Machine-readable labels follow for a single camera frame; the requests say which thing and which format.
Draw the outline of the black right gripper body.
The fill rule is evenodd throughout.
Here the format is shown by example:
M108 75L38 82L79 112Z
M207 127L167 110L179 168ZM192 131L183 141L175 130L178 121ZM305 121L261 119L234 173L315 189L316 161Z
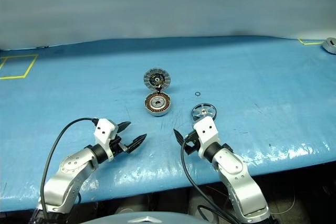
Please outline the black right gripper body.
M200 142L199 142L199 136L196 130L193 130L192 132L188 133L188 135L185 136L184 141L185 141L184 150L187 155L190 155L193 152L199 151Z

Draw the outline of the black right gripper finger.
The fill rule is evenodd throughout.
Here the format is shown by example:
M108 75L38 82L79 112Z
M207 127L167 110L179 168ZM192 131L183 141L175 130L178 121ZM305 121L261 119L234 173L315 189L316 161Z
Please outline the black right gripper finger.
M176 130L176 129L173 129L174 131L174 134L175 134L175 137L176 137L176 140L177 142L181 145L181 146L184 146L185 145L185 139L184 137L181 135L181 133Z

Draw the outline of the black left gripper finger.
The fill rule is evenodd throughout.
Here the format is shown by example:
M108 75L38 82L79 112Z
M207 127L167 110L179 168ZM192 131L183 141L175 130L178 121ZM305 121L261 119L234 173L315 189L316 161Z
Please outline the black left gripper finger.
M131 122L129 121L119 123L117 133L124 131L130 124Z
M137 149L145 140L147 134L143 134L135 138L130 145L127 145L127 153L133 152L135 149Z

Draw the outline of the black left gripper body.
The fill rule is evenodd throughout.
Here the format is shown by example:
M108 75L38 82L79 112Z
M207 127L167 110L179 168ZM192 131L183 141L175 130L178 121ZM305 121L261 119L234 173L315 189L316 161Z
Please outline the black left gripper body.
M110 150L112 151L113 157L116 157L120 153L131 153L129 145L122 143L122 138L119 136L119 132L110 140Z

